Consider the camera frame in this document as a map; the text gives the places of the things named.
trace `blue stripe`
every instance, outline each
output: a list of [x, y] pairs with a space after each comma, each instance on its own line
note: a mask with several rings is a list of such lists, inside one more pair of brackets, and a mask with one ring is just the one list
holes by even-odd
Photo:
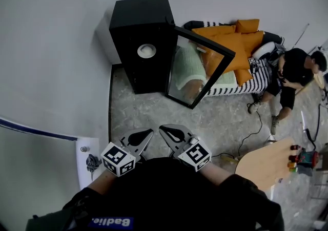
[[22, 125], [18, 125], [16, 123], [8, 122], [8, 121], [2, 120], [2, 119], [0, 119], [0, 126], [6, 127], [8, 129], [15, 130], [15, 131], [21, 131], [21, 132], [24, 132], [24, 133], [49, 136], [49, 137], [54, 137], [54, 138], [59, 138], [59, 139], [64, 139], [64, 140], [69, 140], [69, 141], [76, 141], [77, 140], [76, 137], [48, 133], [48, 132], [40, 131], [40, 130], [37, 130], [37, 129], [24, 127]]

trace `hand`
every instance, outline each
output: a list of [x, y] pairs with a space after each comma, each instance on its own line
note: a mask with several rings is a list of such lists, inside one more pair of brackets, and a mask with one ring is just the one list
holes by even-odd
[[290, 87], [290, 86], [291, 86], [291, 82], [288, 81], [287, 79], [284, 79], [284, 80], [282, 81], [282, 85], [285, 86], [285, 87]]
[[279, 78], [283, 78], [283, 76], [282, 76], [282, 71], [283, 71], [282, 68], [278, 70], [278, 77], [279, 77]]

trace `person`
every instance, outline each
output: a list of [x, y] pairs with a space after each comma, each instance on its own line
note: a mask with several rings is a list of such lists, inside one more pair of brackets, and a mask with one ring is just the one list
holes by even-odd
[[[255, 230], [256, 223], [284, 230], [280, 205], [251, 181], [211, 162], [194, 172], [168, 157], [137, 163], [119, 178], [105, 170], [63, 211], [64, 223], [56, 215], [51, 230]], [[42, 218], [29, 220], [26, 230], [40, 227], [35, 221], [49, 224]]]
[[280, 56], [278, 66], [273, 70], [272, 82], [262, 98], [248, 108], [250, 114], [259, 110], [261, 105], [271, 100], [281, 91], [282, 109], [277, 116], [272, 116], [271, 133], [276, 134], [279, 122], [288, 117], [294, 107], [295, 92], [313, 79], [313, 75], [327, 69], [327, 62], [320, 51], [311, 56], [303, 50], [294, 48]]

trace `black shorts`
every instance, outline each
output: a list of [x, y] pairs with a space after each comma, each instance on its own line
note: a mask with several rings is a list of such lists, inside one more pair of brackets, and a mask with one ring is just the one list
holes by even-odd
[[266, 91], [273, 94], [274, 96], [276, 96], [281, 91], [281, 95], [280, 95], [281, 106], [289, 107], [290, 109], [293, 109], [296, 89], [290, 87], [284, 87], [281, 81], [280, 81], [281, 86], [279, 86], [277, 79], [279, 79], [279, 77], [277, 75], [277, 71], [274, 70], [272, 75], [272, 82], [267, 87]]

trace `wooden board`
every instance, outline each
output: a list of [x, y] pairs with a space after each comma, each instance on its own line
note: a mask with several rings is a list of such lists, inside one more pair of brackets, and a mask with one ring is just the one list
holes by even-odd
[[290, 176], [287, 164], [289, 155], [296, 154], [290, 149], [294, 144], [294, 140], [288, 137], [249, 152], [238, 163], [236, 174], [251, 180], [260, 190], [268, 190], [280, 178]]

